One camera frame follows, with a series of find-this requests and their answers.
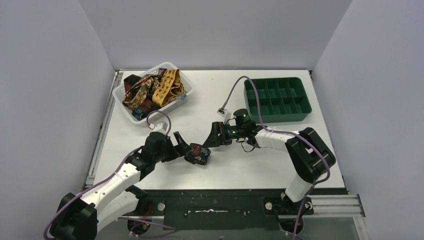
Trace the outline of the dark blue floral tie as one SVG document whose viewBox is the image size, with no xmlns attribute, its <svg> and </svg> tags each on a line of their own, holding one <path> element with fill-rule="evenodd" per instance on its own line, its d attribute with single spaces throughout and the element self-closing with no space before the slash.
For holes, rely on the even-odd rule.
<svg viewBox="0 0 424 240">
<path fill-rule="evenodd" d="M 188 145 L 184 159 L 193 164 L 205 166 L 211 156 L 211 150 L 201 144 L 191 143 Z"/>
</svg>

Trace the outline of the white plastic basket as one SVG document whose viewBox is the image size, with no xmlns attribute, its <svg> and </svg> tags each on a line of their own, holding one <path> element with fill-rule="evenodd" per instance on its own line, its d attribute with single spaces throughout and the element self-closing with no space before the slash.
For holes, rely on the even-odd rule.
<svg viewBox="0 0 424 240">
<path fill-rule="evenodd" d="M 181 106 L 194 91 L 189 78 L 173 63 L 163 62 L 139 75 L 130 74 L 115 87 L 112 96 L 124 115 L 135 125 L 147 125 Z"/>
</svg>

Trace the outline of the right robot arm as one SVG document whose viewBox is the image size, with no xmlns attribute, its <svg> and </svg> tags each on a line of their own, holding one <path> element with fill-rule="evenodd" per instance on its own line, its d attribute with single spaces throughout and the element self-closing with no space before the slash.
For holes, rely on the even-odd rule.
<svg viewBox="0 0 424 240">
<path fill-rule="evenodd" d="M 252 120 L 245 108 L 235 112 L 220 108 L 217 113 L 223 120 L 212 123 L 203 145 L 216 148 L 241 140 L 255 149 L 268 148 L 288 153 L 295 176 L 283 197 L 293 203 L 300 202 L 336 162 L 332 151 L 311 127 L 300 131 L 270 129 Z"/>
</svg>

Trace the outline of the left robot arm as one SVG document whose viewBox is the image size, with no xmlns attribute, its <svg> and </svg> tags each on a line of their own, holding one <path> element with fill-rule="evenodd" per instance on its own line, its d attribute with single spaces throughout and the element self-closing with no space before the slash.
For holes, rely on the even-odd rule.
<svg viewBox="0 0 424 240">
<path fill-rule="evenodd" d="M 93 240 L 101 224 L 108 224 L 119 218 L 126 210 L 123 206 L 100 218 L 100 213 L 112 201 L 134 184 L 150 174 L 157 163 L 169 162 L 190 152 L 179 132 L 174 132 L 177 144 L 170 136 L 151 132 L 144 145 L 128 153 L 117 169 L 92 187 L 78 193 L 68 193 L 60 201 L 56 214 L 43 231 L 46 240 Z"/>
</svg>

